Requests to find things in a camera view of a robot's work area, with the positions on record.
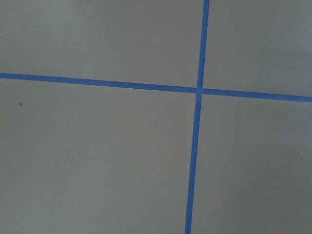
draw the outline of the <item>blue tape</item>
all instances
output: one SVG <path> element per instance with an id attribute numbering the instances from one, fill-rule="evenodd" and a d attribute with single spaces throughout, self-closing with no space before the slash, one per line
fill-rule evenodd
<path id="1" fill-rule="evenodd" d="M 203 94 L 229 96 L 229 97 L 241 97 L 241 98 L 259 98 L 259 99 L 282 100 L 282 101 L 312 102 L 312 97 L 307 97 L 307 96 L 267 94 L 267 93 L 222 90 L 222 89 L 203 89 Z"/>
<path id="2" fill-rule="evenodd" d="M 191 234 L 191 228 L 192 228 L 197 149 L 198 149 L 199 125 L 200 125 L 200 111 L 201 111 L 201 99 L 202 99 L 204 70 L 205 70 L 205 57 L 206 57 L 206 42 L 207 42 L 207 32 L 208 32 L 208 14 L 209 14 L 209 0 L 204 0 L 203 18 L 202 18 L 202 25 L 201 25 L 201 37 L 200 37 L 198 74 L 197 74 L 197 92 L 196 92 L 195 113 L 194 113 L 194 122 L 193 122 L 193 139 L 192 139 L 191 163 L 190 163 L 190 174 L 189 174 L 189 189 L 188 189 L 186 217 L 185 217 L 185 234 Z"/>
<path id="3" fill-rule="evenodd" d="M 67 83 L 67 84 L 107 86 L 107 87 L 129 88 L 129 89 L 158 90 L 158 91 L 192 93 L 192 94 L 196 93 L 196 88 L 193 88 L 193 87 L 131 83 L 131 82 L 107 81 L 107 80 L 97 80 L 97 79 L 48 77 L 48 76 L 23 75 L 23 74 L 11 74 L 11 73 L 0 73 L 0 78 L 1 79 L 34 80 L 34 81 Z"/>

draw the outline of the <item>blue line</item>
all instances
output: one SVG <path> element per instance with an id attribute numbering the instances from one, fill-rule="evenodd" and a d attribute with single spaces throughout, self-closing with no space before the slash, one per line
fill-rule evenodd
<path id="1" fill-rule="evenodd" d="M 208 32 L 208 14 L 209 14 L 209 0 L 204 0 L 203 18 L 202 18 L 202 26 L 201 26 L 201 38 L 200 38 L 198 74 L 197 74 L 197 92 L 196 92 L 195 113 L 194 113 L 194 123 L 193 123 L 193 139 L 192 139 L 190 175 L 189 175 L 189 189 L 188 189 L 186 218 L 185 218 L 185 234 L 191 234 L 191 229 L 192 229 L 195 175 L 196 175 L 198 136 L 199 136 L 199 125 L 200 125 L 200 111 L 201 111 L 204 70 L 205 70 L 206 41 L 207 41 L 207 32 Z"/>
<path id="2" fill-rule="evenodd" d="M 34 80 L 34 81 L 67 83 L 67 84 L 107 86 L 107 87 L 129 88 L 129 89 L 158 90 L 158 91 L 192 93 L 192 94 L 196 93 L 196 88 L 193 88 L 193 87 L 107 81 L 107 80 L 98 80 L 98 79 L 48 77 L 48 76 L 23 75 L 23 74 L 11 74 L 11 73 L 0 73 L 0 78 L 1 79 Z"/>
<path id="3" fill-rule="evenodd" d="M 259 99 L 282 100 L 282 101 L 312 102 L 312 97 L 307 96 L 267 94 L 267 93 L 222 90 L 222 89 L 203 89 L 203 94 L 241 97 L 241 98 L 259 98 Z"/>

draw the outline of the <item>gray floor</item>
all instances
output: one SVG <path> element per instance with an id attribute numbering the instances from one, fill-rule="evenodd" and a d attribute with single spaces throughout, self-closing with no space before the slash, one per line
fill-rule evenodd
<path id="1" fill-rule="evenodd" d="M 0 73 L 196 87 L 203 0 L 4 0 Z M 311 95 L 311 2 L 211 0 L 204 88 Z M 195 94 L 0 79 L 0 233 L 182 234 Z M 312 103 L 203 95 L 193 234 L 312 232 Z"/>

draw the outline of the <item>blue painter's tape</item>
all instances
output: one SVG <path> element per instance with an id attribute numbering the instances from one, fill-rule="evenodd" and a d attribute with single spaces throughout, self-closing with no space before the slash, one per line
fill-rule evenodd
<path id="1" fill-rule="evenodd" d="M 190 174 L 189 174 L 189 189 L 188 189 L 186 217 L 185 217 L 185 234 L 191 234 L 191 228 L 192 228 L 197 149 L 198 149 L 199 125 L 200 125 L 200 111 L 201 111 L 204 70 L 205 70 L 206 41 L 207 41 L 207 32 L 208 32 L 208 14 L 209 14 L 209 0 L 204 0 L 203 18 L 202 18 L 202 26 L 201 26 L 201 38 L 200 38 L 198 74 L 197 74 L 197 92 L 196 92 L 195 113 L 194 113 L 194 122 L 193 122 L 193 139 L 192 139 L 191 163 L 190 163 Z"/>
<path id="2" fill-rule="evenodd" d="M 222 89 L 203 89 L 203 94 L 229 96 L 229 97 L 241 97 L 241 98 L 258 98 L 258 99 L 270 99 L 270 100 L 282 100 L 282 101 L 312 102 L 312 97 L 307 97 L 307 96 L 267 94 L 267 93 L 222 90 Z"/>
<path id="3" fill-rule="evenodd" d="M 45 82 L 54 82 L 54 83 L 67 83 L 67 84 L 107 86 L 107 87 L 129 88 L 129 89 L 158 90 L 158 91 L 192 93 L 192 94 L 196 93 L 196 88 L 193 88 L 193 87 L 131 83 L 131 82 L 108 81 L 108 80 L 98 80 L 98 79 L 48 77 L 48 76 L 23 75 L 23 74 L 12 74 L 12 73 L 0 73 L 0 78 L 34 80 L 34 81 L 45 81 Z"/>

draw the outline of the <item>floor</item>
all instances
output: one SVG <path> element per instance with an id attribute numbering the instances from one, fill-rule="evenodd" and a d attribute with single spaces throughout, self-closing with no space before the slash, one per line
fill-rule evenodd
<path id="1" fill-rule="evenodd" d="M 1 2 L 1 233 L 311 233 L 311 8 Z"/>

